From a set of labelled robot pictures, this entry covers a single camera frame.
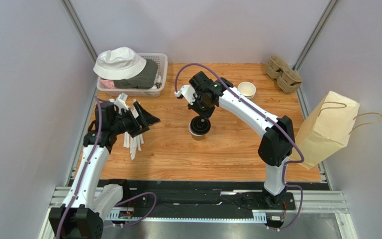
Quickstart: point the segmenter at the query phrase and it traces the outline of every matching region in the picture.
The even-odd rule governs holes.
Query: gray cloth
[[[124,79],[124,80],[114,80],[114,86],[121,89],[149,89],[154,85],[154,79],[157,74],[157,63],[153,60],[146,59],[147,64],[145,64],[144,69],[136,76]]]

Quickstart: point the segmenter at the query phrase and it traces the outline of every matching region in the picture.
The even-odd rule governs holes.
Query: wooden table
[[[129,149],[123,147],[123,136],[118,136],[101,178],[146,180],[224,180],[263,181],[265,163],[257,150],[260,138],[232,113],[216,108],[210,118],[211,130],[207,138],[194,141],[188,125],[197,113],[187,109],[185,99],[174,96],[174,79],[184,64],[169,64],[166,86],[158,98],[129,97],[128,105],[137,99],[149,113],[161,119],[144,133],[143,151],[138,151],[131,161]],[[260,64],[206,64],[219,76],[238,86],[249,81],[257,87],[252,101],[279,117],[287,115],[293,121],[294,132],[303,122],[296,93],[284,94],[266,74]],[[185,69],[179,78],[178,88],[202,70],[197,66]],[[101,99],[111,98],[99,92]],[[320,181],[317,167],[307,170],[299,165],[288,166],[288,181]]]

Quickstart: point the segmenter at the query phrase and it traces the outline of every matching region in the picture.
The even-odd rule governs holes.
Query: brown paper bag
[[[295,142],[304,155],[300,165],[310,169],[347,146],[360,104],[330,91],[303,122]],[[300,160],[294,149],[291,160]]]

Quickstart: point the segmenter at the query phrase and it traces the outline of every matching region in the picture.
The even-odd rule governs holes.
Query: gray wall
[[[0,239],[37,238],[95,77],[58,0],[0,0]]]
[[[328,0],[72,0],[97,53],[129,46],[169,62],[292,65]]]
[[[341,1],[300,73],[311,109],[333,90],[358,101],[359,113],[382,113],[382,1]],[[382,122],[355,130],[326,166],[359,238],[382,238]]]

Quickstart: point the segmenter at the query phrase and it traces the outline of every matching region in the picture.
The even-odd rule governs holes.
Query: hat brim
[[[124,80],[138,75],[144,69],[146,64],[147,60],[140,57],[135,65],[122,70],[109,70],[95,64],[94,72],[106,80]]]

